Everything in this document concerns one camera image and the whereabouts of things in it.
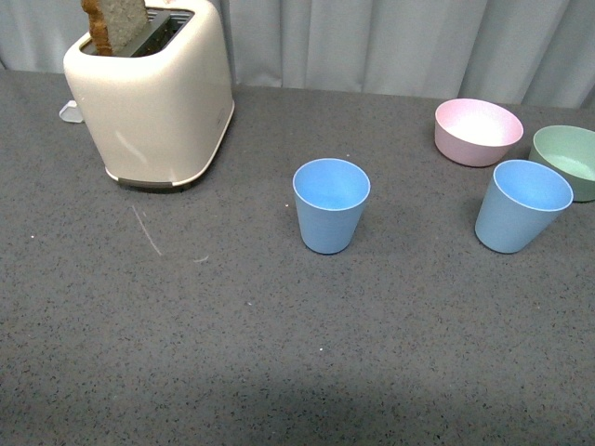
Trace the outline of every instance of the cup rim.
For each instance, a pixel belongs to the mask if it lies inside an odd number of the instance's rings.
[[[565,186],[565,188],[569,192],[568,203],[566,203],[565,205],[560,206],[558,208],[545,209],[543,207],[531,206],[531,205],[529,205],[527,203],[520,202],[516,198],[512,197],[510,194],[508,194],[501,187],[501,185],[498,183],[498,180],[497,180],[497,177],[496,177],[497,171],[500,168],[503,168],[503,166],[505,166],[506,164],[531,164],[531,165],[534,165],[537,169],[544,170],[544,171],[548,172],[550,175],[553,175],[553,176],[557,177],[558,179],[560,179],[562,181],[562,184]],[[496,166],[496,168],[494,169],[494,172],[492,174],[492,178],[494,179],[494,182],[495,182],[496,186],[498,187],[498,190],[500,190],[504,195],[506,195],[506,197],[509,198],[509,200],[515,202],[519,206],[522,206],[522,207],[524,207],[526,209],[532,209],[532,210],[539,211],[539,212],[560,212],[560,211],[563,211],[564,209],[566,209],[568,206],[570,206],[573,203],[573,200],[575,198],[575,194],[574,194],[573,188],[570,185],[570,183],[568,182],[568,180],[566,180],[566,178],[564,178],[562,175],[560,175],[558,172],[556,172],[552,168],[547,167],[546,165],[543,165],[541,163],[536,163],[535,161],[529,161],[529,160],[507,160],[507,161],[504,161],[504,162],[502,162],[502,163],[500,163],[499,165]]]
[[[340,163],[343,163],[343,164],[349,164],[351,167],[355,167],[355,169],[359,170],[360,173],[364,176],[365,182],[366,182],[366,186],[367,186],[364,197],[359,202],[357,202],[357,203],[355,203],[355,204],[353,204],[351,206],[341,207],[341,208],[332,208],[332,209],[329,209],[328,207],[319,206],[317,204],[314,204],[314,203],[310,202],[309,200],[306,200],[298,192],[298,188],[296,187],[296,178],[298,177],[299,172],[302,169],[306,168],[308,165],[310,165],[310,164],[317,164],[317,163],[320,163],[320,162],[323,162],[323,161],[333,161],[333,162],[340,162]],[[354,163],[351,163],[351,162],[349,162],[347,160],[342,160],[340,158],[317,158],[315,160],[308,161],[307,163],[301,165],[297,169],[296,173],[294,174],[292,183],[293,183],[293,187],[294,187],[294,193],[299,197],[299,199],[301,201],[303,201],[304,203],[307,203],[309,206],[312,206],[313,208],[320,209],[320,210],[327,211],[327,212],[341,212],[341,211],[347,211],[347,210],[353,209],[353,208],[359,206],[360,204],[364,203],[367,200],[368,196],[370,195],[370,190],[371,190],[370,178],[364,172],[364,170],[359,165],[354,164]]]

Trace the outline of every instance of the toaster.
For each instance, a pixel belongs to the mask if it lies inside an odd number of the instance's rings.
[[[220,17],[206,0],[147,0],[149,23],[115,56],[89,33],[64,55],[64,74],[107,174],[173,188],[210,166],[234,110]]]

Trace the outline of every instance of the blue cup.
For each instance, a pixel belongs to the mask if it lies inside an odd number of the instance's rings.
[[[351,241],[370,193],[370,180],[355,164],[323,158],[294,175],[301,238],[312,251],[335,254]]]
[[[475,234],[498,253],[516,253],[572,202],[570,184],[549,167],[525,160],[505,161],[494,169]]]

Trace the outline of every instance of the toast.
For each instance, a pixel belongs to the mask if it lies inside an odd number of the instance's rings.
[[[115,56],[149,22],[144,0],[81,0],[100,56]]]

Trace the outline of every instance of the gray curtain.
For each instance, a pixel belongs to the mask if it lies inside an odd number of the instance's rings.
[[[211,1],[237,84],[595,106],[594,0]],[[62,72],[86,26],[80,0],[0,0],[0,60]]]

